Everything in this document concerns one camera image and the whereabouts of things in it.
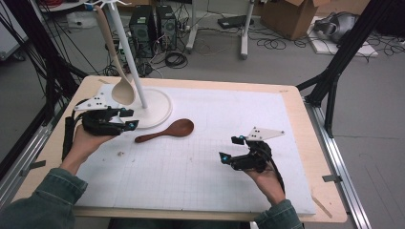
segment concrete floor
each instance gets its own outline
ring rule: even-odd
[[[200,25],[218,29],[217,18],[206,17]],[[261,28],[256,21],[253,29]],[[107,52],[98,28],[69,35],[96,69],[105,66]],[[93,72],[68,40],[64,40],[73,64],[85,72]],[[268,50],[249,39],[248,59],[241,60],[240,37],[199,31],[195,50],[187,55],[188,65],[180,70],[162,68],[160,72],[170,79],[298,85],[321,73],[332,59],[330,55],[315,54],[310,45],[298,48],[292,42],[286,41],[286,44],[283,50]],[[405,53],[387,56],[379,52],[370,63],[365,58],[355,57],[343,72],[337,90],[333,120],[335,140],[372,228],[405,228],[402,196],[405,124],[400,121],[405,115],[403,63]],[[153,72],[150,77],[161,76]],[[1,63],[0,89],[0,121],[5,130],[0,135],[0,144],[1,155],[4,155],[44,100],[28,61]],[[302,95],[308,93],[310,89],[302,91]],[[108,221],[78,218],[76,228],[107,228]],[[306,223],[306,228],[354,228],[354,224],[349,219],[341,224]]]

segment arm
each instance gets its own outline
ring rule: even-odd
[[[274,173],[272,166],[268,165],[262,173],[256,171],[245,171],[257,184],[260,191],[267,197],[271,203],[271,208],[264,211],[261,215],[255,218],[259,228],[267,229],[300,229],[303,228],[300,219],[291,202],[286,199],[286,195],[281,188]]]
[[[80,165],[112,136],[93,136],[77,126],[71,151],[59,168],[51,169],[29,198],[0,212],[0,228],[74,228],[73,206],[87,183],[75,176]]]

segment computer tower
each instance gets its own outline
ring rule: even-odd
[[[135,57],[152,58],[155,55],[153,46],[157,39],[152,6],[135,6],[129,29],[134,42]]]
[[[170,6],[156,6],[158,37],[163,51],[177,48],[177,19]]]

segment white desk leg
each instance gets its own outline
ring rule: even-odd
[[[252,17],[254,7],[254,0],[249,0],[249,8],[247,10],[245,27],[242,33],[242,42],[241,42],[241,57],[242,59],[247,59],[247,32],[249,30],[250,19]]]
[[[190,34],[188,35],[188,42],[185,48],[188,50],[188,53],[191,53],[191,50],[193,49],[194,46],[194,40],[196,39],[197,35],[197,30],[199,28],[199,25],[196,24],[196,4],[194,3],[194,0],[191,2],[191,29],[190,29]]]

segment spoon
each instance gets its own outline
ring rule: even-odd
[[[171,136],[187,136],[194,130],[194,123],[190,119],[182,118],[173,122],[166,130],[150,135],[141,135],[135,138],[136,143],[141,143],[152,138],[171,135]]]
[[[101,7],[95,6],[97,12],[97,22],[101,29],[102,36],[104,37],[105,43],[108,47],[108,52],[114,61],[114,65],[117,67],[118,73],[121,76],[121,80],[114,86],[112,91],[113,99],[123,105],[130,105],[135,100],[135,92],[132,87],[130,80],[125,76],[122,71],[121,65],[118,61],[116,54],[116,48],[114,47],[113,37],[110,34],[110,29],[108,27],[107,19],[105,18],[104,12]]]

